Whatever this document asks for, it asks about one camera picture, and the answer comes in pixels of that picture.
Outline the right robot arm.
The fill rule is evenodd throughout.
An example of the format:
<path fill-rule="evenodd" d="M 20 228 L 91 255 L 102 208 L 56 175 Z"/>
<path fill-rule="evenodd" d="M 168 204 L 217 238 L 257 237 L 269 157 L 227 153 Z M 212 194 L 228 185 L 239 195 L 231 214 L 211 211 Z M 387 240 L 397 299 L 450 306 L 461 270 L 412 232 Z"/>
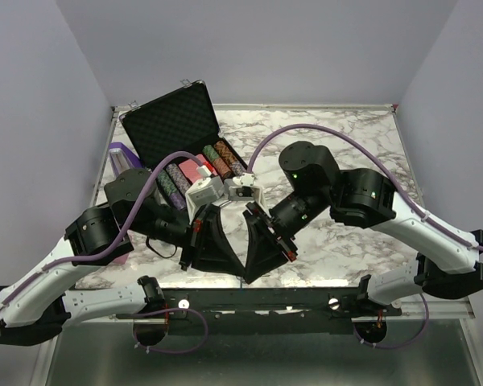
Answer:
<path fill-rule="evenodd" d="M 295 235 L 323 211 L 345 226 L 370 228 L 415 249 L 407 265 L 361 278 L 354 295 L 356 309 L 365 315 L 414 294 L 460 299 L 483 290 L 483 263 L 477 247 L 483 232 L 453 228 L 459 241 L 445 236 L 426 216 L 408 207 L 392 182 L 375 170 L 341 170 L 329 149 L 295 142 L 279 155 L 279 165 L 293 191 L 264 211 L 248 203 L 243 216 L 249 233 L 244 280 L 294 261 Z"/>

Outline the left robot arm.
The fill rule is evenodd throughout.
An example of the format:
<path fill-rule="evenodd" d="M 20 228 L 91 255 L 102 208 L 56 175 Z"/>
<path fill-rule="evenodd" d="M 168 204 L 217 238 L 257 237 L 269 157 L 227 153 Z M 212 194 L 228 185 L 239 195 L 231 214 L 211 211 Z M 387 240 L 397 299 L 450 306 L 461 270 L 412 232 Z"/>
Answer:
<path fill-rule="evenodd" d="M 181 251 L 182 269 L 241 277 L 245 268 L 223 232 L 220 208 L 206 203 L 193 214 L 160 203 L 162 168 L 130 169 L 105 186 L 106 203 L 85 210 L 56 247 L 13 285 L 0 286 L 0 344 L 34 346 L 64 328 L 115 314 L 152 318 L 167 308 L 153 277 L 118 289 L 86 292 L 82 277 L 133 251 L 129 232 L 161 240 Z"/>

